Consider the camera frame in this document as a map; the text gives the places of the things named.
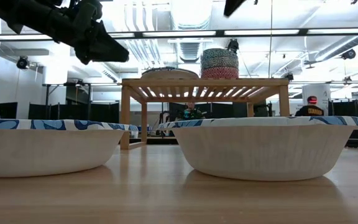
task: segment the person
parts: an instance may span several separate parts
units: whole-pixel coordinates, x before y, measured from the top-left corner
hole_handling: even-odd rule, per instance
[[[186,104],[186,109],[179,113],[176,121],[182,120],[191,120],[191,119],[205,119],[203,113],[195,108],[196,104],[194,102],[189,102]]]
[[[300,110],[298,110],[295,116],[324,116],[324,111],[316,106],[317,97],[309,96],[308,104],[306,106],[302,106]]]

